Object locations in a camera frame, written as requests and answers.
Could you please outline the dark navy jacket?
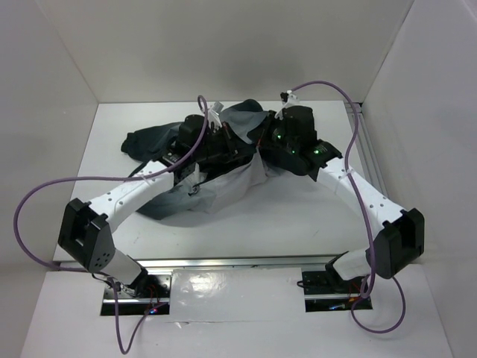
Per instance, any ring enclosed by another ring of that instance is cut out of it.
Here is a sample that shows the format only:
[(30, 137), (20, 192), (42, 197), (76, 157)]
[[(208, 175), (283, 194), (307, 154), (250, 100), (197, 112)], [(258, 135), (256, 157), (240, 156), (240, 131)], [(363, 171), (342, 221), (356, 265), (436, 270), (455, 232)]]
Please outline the dark navy jacket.
[(216, 213), (241, 199), (252, 186), (283, 171), (318, 176), (307, 158), (318, 143), (312, 108), (294, 105), (276, 113), (254, 99), (218, 114), (191, 157), (174, 170), (174, 185), (139, 208), (162, 220), (187, 210)]

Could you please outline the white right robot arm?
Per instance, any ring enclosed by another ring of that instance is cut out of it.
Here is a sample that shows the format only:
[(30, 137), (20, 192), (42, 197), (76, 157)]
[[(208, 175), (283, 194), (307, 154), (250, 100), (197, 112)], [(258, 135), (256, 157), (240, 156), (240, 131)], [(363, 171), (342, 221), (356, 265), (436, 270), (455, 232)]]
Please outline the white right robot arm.
[(296, 105), (279, 113), (269, 111), (248, 136), (266, 162), (310, 177), (364, 219), (368, 247), (340, 254), (326, 264), (328, 289), (343, 292), (351, 280), (371, 274), (391, 279), (423, 254), (423, 214), (388, 200), (345, 163), (334, 145), (318, 139), (311, 108)]

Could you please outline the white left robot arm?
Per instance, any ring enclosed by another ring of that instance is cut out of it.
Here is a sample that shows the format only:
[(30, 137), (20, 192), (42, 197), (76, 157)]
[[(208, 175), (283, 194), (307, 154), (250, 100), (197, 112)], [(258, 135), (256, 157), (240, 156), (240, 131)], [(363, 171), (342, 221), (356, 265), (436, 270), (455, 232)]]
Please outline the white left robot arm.
[(87, 272), (102, 274), (132, 298), (147, 270), (115, 246), (113, 234), (133, 213), (161, 220), (185, 211), (217, 212), (239, 200), (260, 166), (255, 125), (240, 113), (205, 122), (200, 115), (129, 133), (121, 151), (139, 167), (109, 192), (65, 208), (58, 243)]

